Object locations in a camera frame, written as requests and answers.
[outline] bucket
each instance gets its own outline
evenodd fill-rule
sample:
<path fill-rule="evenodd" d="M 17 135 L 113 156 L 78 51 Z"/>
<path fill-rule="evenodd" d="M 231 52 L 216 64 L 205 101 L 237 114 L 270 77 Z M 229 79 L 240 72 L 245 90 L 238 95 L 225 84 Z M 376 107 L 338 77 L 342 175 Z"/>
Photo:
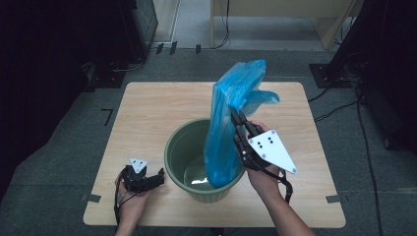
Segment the bucket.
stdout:
<path fill-rule="evenodd" d="M 164 154 L 165 168 L 172 181 L 194 200 L 207 204 L 223 199 L 245 171 L 241 166 L 236 178 L 221 188 L 209 184 L 203 157 L 209 124 L 209 119 L 199 119 L 182 125 L 168 140 Z"/>

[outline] black tape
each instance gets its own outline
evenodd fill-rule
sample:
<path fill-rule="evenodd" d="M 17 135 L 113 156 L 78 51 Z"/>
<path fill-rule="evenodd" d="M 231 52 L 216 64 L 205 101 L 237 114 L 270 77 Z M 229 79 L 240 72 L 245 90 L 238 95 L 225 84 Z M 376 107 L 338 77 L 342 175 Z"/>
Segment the black tape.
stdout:
<path fill-rule="evenodd" d="M 196 45 L 196 54 L 200 54 L 202 52 L 202 46 L 200 44 Z"/>
<path fill-rule="evenodd" d="M 159 54 L 159 53 L 162 51 L 162 48 L 163 48 L 163 43 L 160 43 L 160 44 L 157 46 L 157 49 L 156 49 L 156 54 Z"/>
<path fill-rule="evenodd" d="M 171 45 L 171 51 L 169 51 L 169 55 L 172 55 L 172 54 L 174 54 L 174 53 L 175 53 L 175 50 L 177 49 L 177 42 L 178 42 L 178 41 L 174 41 L 174 42 L 172 42 L 172 45 Z"/>
<path fill-rule="evenodd" d="M 328 204 L 340 203 L 340 197 L 338 195 L 326 196 Z"/>
<path fill-rule="evenodd" d="M 81 196 L 81 201 L 83 202 L 94 202 L 99 203 L 101 199 L 101 196 L 99 195 L 93 195 L 93 194 L 83 194 Z"/>

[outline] hand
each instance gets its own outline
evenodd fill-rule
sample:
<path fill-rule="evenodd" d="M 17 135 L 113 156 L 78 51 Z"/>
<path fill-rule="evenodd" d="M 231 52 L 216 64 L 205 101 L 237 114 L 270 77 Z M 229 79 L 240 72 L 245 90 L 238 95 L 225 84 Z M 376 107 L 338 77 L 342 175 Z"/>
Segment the hand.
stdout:
<path fill-rule="evenodd" d="M 138 225 L 139 219 L 142 217 L 152 190 L 135 195 L 134 193 L 127 192 L 123 181 L 121 181 L 118 196 L 122 196 L 124 193 L 126 194 L 120 203 L 120 224 L 117 228 L 116 235 L 132 235 Z"/>
<path fill-rule="evenodd" d="M 252 124 L 260 126 L 264 132 L 268 131 L 269 128 L 262 122 L 251 121 Z M 278 175 L 279 168 L 275 165 L 270 165 L 266 168 L 267 171 Z M 266 175 L 262 171 L 256 171 L 247 169 L 249 180 L 251 181 L 252 187 L 258 192 L 262 199 L 264 198 L 279 198 L 283 199 L 279 192 L 278 182 L 276 179 Z"/>

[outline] blue plastic bag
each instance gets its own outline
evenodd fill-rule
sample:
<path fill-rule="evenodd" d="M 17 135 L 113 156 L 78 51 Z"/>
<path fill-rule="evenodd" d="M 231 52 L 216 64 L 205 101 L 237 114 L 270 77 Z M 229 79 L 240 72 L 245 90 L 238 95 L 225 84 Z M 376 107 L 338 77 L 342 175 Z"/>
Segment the blue plastic bag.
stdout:
<path fill-rule="evenodd" d="M 230 119 L 231 109 L 249 116 L 262 103 L 279 102 L 276 93 L 258 89 L 266 67 L 265 60 L 239 62 L 213 86 L 204 154 L 208 180 L 215 188 L 230 183 L 242 164 L 233 143 L 235 128 Z"/>

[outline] wooden table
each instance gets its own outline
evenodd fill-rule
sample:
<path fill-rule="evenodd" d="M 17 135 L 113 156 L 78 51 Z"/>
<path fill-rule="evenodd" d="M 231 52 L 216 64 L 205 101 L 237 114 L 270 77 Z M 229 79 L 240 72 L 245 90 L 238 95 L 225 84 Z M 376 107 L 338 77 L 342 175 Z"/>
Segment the wooden table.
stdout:
<path fill-rule="evenodd" d="M 342 227 L 340 203 L 329 204 L 326 198 L 337 192 L 302 85 L 262 83 L 261 89 L 275 91 L 281 102 L 262 105 L 248 119 L 276 129 L 292 156 L 298 168 L 297 174 L 287 177 L 294 187 L 292 207 L 310 227 Z M 91 192 L 101 200 L 88 203 L 86 224 L 116 224 L 113 182 L 129 157 L 147 160 L 148 176 L 156 174 L 164 167 L 171 134 L 190 120 L 209 118 L 211 92 L 212 83 L 128 84 Z M 165 174 L 165 184 L 152 194 L 140 224 L 273 227 L 246 173 L 225 199 L 214 204 L 194 201 Z"/>
<path fill-rule="evenodd" d="M 230 17 L 311 18 L 324 49 L 330 49 L 346 17 L 363 0 L 239 0 L 230 1 Z M 214 17 L 225 17 L 227 0 L 210 0 L 210 42 L 214 47 Z"/>

